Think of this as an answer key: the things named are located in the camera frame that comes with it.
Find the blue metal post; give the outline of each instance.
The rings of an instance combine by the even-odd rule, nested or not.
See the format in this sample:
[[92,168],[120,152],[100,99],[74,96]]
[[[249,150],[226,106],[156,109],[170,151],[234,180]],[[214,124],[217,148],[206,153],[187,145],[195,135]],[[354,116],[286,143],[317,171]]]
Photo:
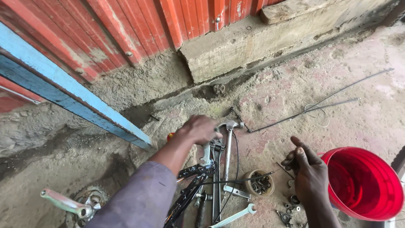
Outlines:
[[147,151],[151,139],[0,23],[0,75]]

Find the red corrugated metal wall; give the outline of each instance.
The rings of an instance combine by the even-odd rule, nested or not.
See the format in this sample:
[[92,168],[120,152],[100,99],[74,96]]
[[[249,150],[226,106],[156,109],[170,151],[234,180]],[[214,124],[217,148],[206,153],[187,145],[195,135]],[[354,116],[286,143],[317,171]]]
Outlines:
[[283,0],[0,0],[0,21],[81,83]]

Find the red bucket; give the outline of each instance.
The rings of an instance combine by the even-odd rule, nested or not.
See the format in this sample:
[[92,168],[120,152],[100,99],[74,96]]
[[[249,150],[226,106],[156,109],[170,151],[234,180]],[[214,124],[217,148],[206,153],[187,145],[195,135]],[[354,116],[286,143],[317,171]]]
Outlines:
[[354,218],[386,221],[402,209],[404,192],[398,175],[383,159],[358,147],[326,152],[329,200]]

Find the purple sleeve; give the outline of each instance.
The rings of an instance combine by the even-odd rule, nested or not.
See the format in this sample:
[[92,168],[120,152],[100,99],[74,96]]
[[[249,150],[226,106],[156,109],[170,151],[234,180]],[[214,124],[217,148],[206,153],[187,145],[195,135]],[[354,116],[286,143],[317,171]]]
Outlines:
[[147,161],[85,228],[162,228],[176,185],[176,177],[170,169]]

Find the hand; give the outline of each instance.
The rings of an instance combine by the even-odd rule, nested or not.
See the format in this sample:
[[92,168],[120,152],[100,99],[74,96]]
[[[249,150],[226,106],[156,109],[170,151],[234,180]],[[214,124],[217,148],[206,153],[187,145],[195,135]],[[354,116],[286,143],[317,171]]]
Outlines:
[[286,170],[293,170],[294,184],[298,199],[304,207],[317,200],[328,199],[328,167],[316,153],[297,137],[291,137],[297,148],[281,162]]
[[214,138],[222,138],[222,134],[214,131],[218,122],[204,115],[192,115],[190,119],[175,133],[174,137],[183,137],[192,143],[204,145]]

